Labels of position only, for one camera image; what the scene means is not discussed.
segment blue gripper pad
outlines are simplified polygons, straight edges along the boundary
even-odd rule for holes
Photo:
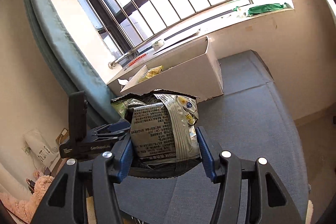
[[[133,145],[128,133],[125,138],[113,146],[111,152],[114,154],[113,169],[110,176],[114,183],[121,183],[127,177],[133,160]]]
[[[203,127],[196,128],[196,135],[205,174],[213,183],[218,183],[219,176],[223,175],[219,159],[221,146],[210,140]]]

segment yellow snack wrapper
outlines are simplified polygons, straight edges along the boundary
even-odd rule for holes
[[[139,79],[139,83],[149,79],[149,78],[152,78],[153,76],[155,75],[158,75],[159,73],[161,73],[163,70],[163,66],[158,66],[158,67],[155,67],[155,68],[152,68],[150,70],[148,70],[143,76],[140,77]]]

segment floor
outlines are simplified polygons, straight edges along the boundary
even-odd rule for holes
[[[298,127],[307,166],[314,224],[336,193],[336,125],[331,113]]]

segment cardboard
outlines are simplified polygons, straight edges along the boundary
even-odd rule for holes
[[[188,42],[178,48],[167,49],[149,60],[146,65],[148,68],[163,65],[164,71],[136,85],[130,81],[122,90],[116,79],[109,84],[110,89],[120,95],[141,95],[155,89],[171,90],[197,96],[198,102],[223,94],[221,67],[207,37]],[[140,69],[126,73],[120,79],[128,79]]]
[[[134,86],[134,85],[136,85],[138,82],[139,82],[139,80],[140,80],[140,78],[141,78],[141,76],[143,76],[146,72],[148,71],[148,67],[147,67],[147,65],[144,65],[133,77],[132,77],[132,79],[130,79],[130,81],[123,87],[123,89],[121,90],[121,91],[123,91],[123,90],[125,90],[125,89],[128,89],[128,88],[130,88],[130,87],[132,87],[132,86]]]

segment metal screw head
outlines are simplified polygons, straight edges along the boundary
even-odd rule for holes
[[[102,154],[102,156],[103,156],[104,158],[109,158],[109,157],[112,156],[112,153],[111,153],[110,151],[105,151],[105,152]]]
[[[231,153],[230,153],[229,151],[223,151],[223,152],[222,152],[222,156],[223,156],[224,158],[230,158],[230,157],[231,157]]]
[[[265,158],[259,158],[258,162],[262,165],[265,165],[267,163],[267,160]]]
[[[67,160],[67,165],[74,165],[76,163],[75,159],[68,159]]]

